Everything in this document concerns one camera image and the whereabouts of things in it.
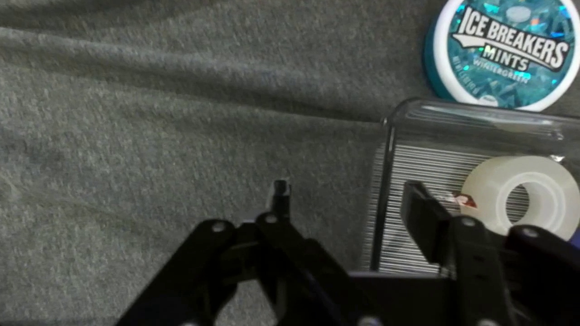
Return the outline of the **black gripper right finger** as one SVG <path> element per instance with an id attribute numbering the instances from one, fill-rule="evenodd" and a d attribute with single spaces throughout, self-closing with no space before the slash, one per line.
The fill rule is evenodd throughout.
<path id="1" fill-rule="evenodd" d="M 580 326 L 580 251 L 520 224 L 494 235 L 451 215 L 420 181 L 405 181 L 402 220 L 427 262 L 447 269 L 460 326 Z"/>

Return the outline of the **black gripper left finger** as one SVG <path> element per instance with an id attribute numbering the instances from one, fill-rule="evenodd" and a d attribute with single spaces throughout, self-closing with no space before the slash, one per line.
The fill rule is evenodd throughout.
<path id="1" fill-rule="evenodd" d="M 215 326 L 244 280 L 257 280 L 275 326 L 355 326 L 362 293 L 333 257 L 289 222 L 288 179 L 250 222 L 199 222 L 115 326 Z"/>

